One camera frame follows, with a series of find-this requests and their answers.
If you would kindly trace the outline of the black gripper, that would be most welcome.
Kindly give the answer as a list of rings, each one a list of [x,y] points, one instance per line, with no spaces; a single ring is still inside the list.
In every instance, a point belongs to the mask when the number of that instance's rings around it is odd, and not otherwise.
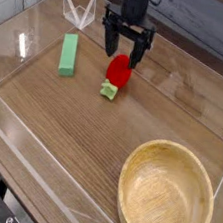
[[[122,16],[121,11],[122,9],[119,5],[113,3],[105,5],[105,16],[102,23],[105,27],[106,36],[105,51],[109,57],[114,54],[118,48],[120,35],[131,41],[136,40],[128,65],[129,69],[133,69],[142,60],[146,49],[151,49],[156,27],[147,16],[136,21],[128,21]]]

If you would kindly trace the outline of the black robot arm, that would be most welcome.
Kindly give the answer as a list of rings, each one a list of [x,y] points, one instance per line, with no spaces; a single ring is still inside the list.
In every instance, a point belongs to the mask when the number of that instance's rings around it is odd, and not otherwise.
[[[157,6],[161,0],[122,0],[122,4],[105,5],[103,25],[105,27],[105,52],[110,57],[118,50],[121,35],[134,45],[130,52],[129,68],[133,69],[142,60],[144,53],[151,49],[156,27],[146,16],[149,3]]]

